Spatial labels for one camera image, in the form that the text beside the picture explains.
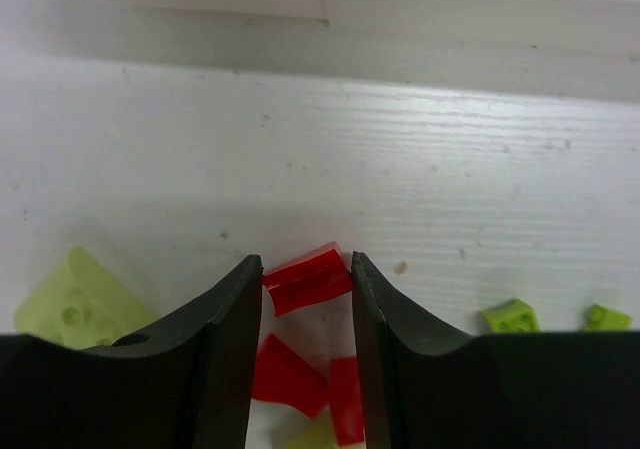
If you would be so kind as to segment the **red curved lego slope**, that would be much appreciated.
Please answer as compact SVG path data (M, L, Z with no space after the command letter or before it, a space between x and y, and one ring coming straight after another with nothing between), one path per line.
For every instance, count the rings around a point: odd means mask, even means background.
M353 283L339 245L332 241L262 277L276 317L351 292Z
M315 419L328 404L328 382L323 374L271 334L257 352L252 398L283 404Z

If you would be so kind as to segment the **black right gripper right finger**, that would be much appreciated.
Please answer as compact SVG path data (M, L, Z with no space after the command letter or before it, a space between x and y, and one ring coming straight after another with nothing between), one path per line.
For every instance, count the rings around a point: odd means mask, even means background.
M352 256L370 448L635 448L637 332L471 336Z

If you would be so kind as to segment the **small green lego brick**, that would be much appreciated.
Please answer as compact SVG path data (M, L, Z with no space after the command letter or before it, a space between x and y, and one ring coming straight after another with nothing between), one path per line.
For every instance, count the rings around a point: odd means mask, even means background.
M518 298L484 309L480 314L491 333L537 333L540 331L535 310Z
M584 331L620 332L630 329L632 317L600 304L594 304L586 312Z

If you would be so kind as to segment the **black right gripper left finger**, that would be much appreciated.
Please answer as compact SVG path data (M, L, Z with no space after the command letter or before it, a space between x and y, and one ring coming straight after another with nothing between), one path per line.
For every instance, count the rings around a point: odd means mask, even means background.
M110 346L1 339L5 448L241 448L263 267L244 258L214 287Z

